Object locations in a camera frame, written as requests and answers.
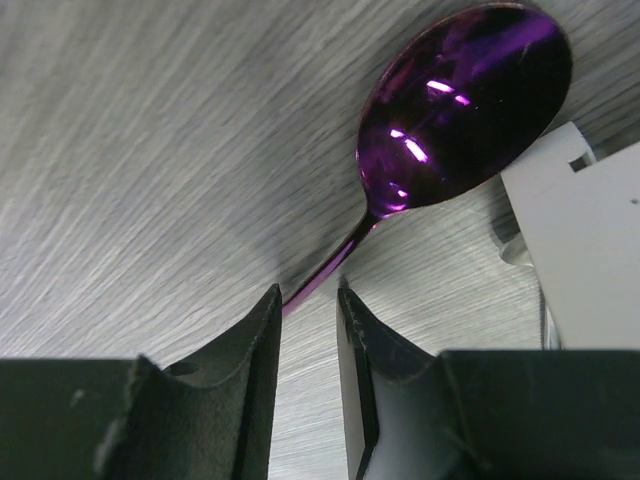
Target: white plastic piece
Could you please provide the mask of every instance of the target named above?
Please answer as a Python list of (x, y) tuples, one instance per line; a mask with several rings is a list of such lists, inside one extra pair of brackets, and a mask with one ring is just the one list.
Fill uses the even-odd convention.
[[(571, 163), (585, 159), (574, 171)], [(502, 178), (565, 348), (640, 348), (640, 143), (593, 163), (573, 123)]]

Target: purple spoon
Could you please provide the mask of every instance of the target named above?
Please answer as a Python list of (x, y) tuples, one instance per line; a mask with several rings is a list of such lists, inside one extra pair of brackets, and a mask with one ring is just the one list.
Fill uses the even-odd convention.
[(571, 67), (555, 21), (517, 4), (464, 10), (410, 42), (362, 112), (356, 160), (367, 210), (285, 301), (283, 316), (382, 219), (460, 195), (518, 158), (560, 110)]

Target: spoon bowl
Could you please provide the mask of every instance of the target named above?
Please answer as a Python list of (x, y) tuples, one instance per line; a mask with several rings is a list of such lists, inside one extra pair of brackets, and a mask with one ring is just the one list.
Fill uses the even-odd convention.
[(464, 10), (416, 37), (367, 100), (356, 159), (367, 210), (285, 302), (299, 305), (382, 219), (456, 197), (519, 157), (549, 126), (571, 83), (566, 36), (516, 4)]

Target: brushed metal surface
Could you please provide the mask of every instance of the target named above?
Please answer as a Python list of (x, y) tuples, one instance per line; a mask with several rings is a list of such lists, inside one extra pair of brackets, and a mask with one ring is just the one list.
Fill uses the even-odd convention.
[[(2, 355), (166, 365), (273, 281), (286, 295), (364, 209), (352, 152), (369, 89), (470, 3), (0, 2)], [(539, 4), (575, 51), (557, 124), (602, 148), (639, 141), (640, 4)], [(498, 258), (514, 227), (494, 180), (388, 220), (343, 272), (428, 351), (536, 347), (534, 274)], [(285, 322), (270, 478), (346, 476), (336, 286)]]

